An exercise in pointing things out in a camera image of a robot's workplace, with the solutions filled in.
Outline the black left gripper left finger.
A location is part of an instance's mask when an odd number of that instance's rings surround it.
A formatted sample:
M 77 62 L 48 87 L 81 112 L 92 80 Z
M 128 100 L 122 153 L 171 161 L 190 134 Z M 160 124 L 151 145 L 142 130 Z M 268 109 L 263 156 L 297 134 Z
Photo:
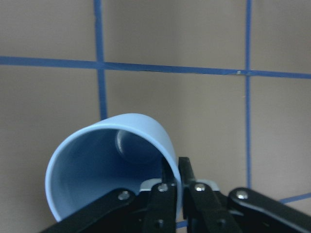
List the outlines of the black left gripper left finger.
M 162 159 L 161 181 L 138 195 L 115 189 L 69 217 L 44 229 L 45 233 L 173 233 L 177 183 Z

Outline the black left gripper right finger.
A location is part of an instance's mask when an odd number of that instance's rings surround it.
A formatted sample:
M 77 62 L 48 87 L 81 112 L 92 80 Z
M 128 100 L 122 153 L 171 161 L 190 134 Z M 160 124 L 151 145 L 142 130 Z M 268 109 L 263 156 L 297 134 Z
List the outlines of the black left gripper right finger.
M 226 196 L 195 178 L 190 159 L 178 159 L 183 217 L 189 233 L 309 233 L 311 217 L 259 192 L 238 187 Z

